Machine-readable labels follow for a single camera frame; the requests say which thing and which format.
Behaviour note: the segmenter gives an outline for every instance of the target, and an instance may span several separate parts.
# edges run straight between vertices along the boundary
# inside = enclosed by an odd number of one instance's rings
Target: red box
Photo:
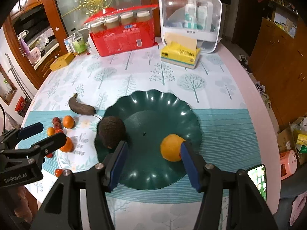
[[[145,8],[153,9],[155,5],[115,10],[104,14],[100,19],[110,15],[119,15],[127,11],[143,10]],[[98,33],[91,32],[90,36],[100,56],[108,56],[115,53],[152,47],[155,44],[154,19],[151,18],[145,22],[134,22],[124,26],[120,25]]]

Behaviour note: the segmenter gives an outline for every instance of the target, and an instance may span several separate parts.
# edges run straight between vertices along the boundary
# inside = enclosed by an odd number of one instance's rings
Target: phone screen
[[[263,164],[248,170],[248,176],[258,188],[260,194],[267,201],[267,175],[266,168]]]

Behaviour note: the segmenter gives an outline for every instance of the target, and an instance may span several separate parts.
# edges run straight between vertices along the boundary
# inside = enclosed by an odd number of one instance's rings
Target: green plate
[[[160,143],[167,135],[177,134],[199,152],[201,129],[198,118],[189,105],[174,94],[158,90],[136,91],[119,98],[106,109],[104,117],[107,116],[121,118],[126,127],[129,154],[119,182],[129,188],[160,189],[186,174],[182,161],[169,162],[160,153]],[[114,149],[103,146],[98,135],[95,147],[100,162],[108,153],[114,152]]]

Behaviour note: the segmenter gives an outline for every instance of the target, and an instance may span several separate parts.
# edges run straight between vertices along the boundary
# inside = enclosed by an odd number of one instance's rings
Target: yellow tissue box
[[[295,130],[293,135],[296,144],[307,145],[307,132]]]
[[[51,71],[55,71],[62,67],[66,67],[70,62],[72,62],[74,58],[75,56],[73,53],[67,53],[60,56],[50,65]]]
[[[161,60],[194,69],[200,56],[200,48],[191,50],[174,41],[161,50]]]

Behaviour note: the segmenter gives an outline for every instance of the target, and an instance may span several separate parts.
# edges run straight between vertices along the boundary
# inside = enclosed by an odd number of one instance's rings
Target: banana
[[[96,110],[94,107],[92,107],[91,105],[87,105],[87,104],[82,104],[77,102],[77,95],[78,94],[74,94],[68,101],[68,105],[70,107],[70,109],[77,113],[77,114],[81,114],[81,115],[94,115],[96,114]]]

